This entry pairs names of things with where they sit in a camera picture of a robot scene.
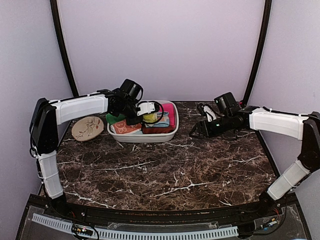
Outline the green microfiber towel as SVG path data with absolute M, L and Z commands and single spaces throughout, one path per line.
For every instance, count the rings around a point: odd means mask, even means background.
M 124 120 L 126 117 L 123 114 L 119 114 L 118 116 L 114 116 L 114 115 L 108 113 L 105 116 L 105 118 L 106 118 L 106 121 L 107 121 L 107 123 L 109 125 L 113 125 L 113 124 L 115 124 L 117 122 L 120 122 L 120 121 Z

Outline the cream yellow-green patterned towel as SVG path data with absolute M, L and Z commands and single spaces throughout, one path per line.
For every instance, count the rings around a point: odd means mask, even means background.
M 158 120 L 158 115 L 156 112 L 143 115 L 143 121 L 146 123 L 151 124 L 156 122 L 157 120 Z

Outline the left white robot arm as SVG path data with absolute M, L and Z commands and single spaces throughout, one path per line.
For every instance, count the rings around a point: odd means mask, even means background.
M 142 99 L 143 93 L 141 85 L 125 79 L 122 85 L 114 90 L 101 89 L 60 100 L 40 98 L 36 102 L 29 127 L 29 153 L 37 159 L 45 192 L 53 200 L 50 208 L 58 217 L 67 218 L 71 213 L 70 206 L 59 199 L 64 190 L 57 166 L 60 142 L 58 127 L 75 119 L 104 113 L 124 115 L 136 120 L 139 111 L 137 103 Z

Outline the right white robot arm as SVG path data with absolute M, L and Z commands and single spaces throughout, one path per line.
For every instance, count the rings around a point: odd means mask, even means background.
M 278 161 L 281 175 L 261 195 L 255 213 L 266 217 L 275 208 L 274 201 L 320 169 L 320 114 L 291 113 L 260 106 L 246 106 L 235 100 L 231 92 L 216 97 L 218 110 L 200 103 L 198 111 L 204 120 L 197 122 L 189 136 L 214 138 L 231 131 L 252 130 L 263 135 L 272 156 Z

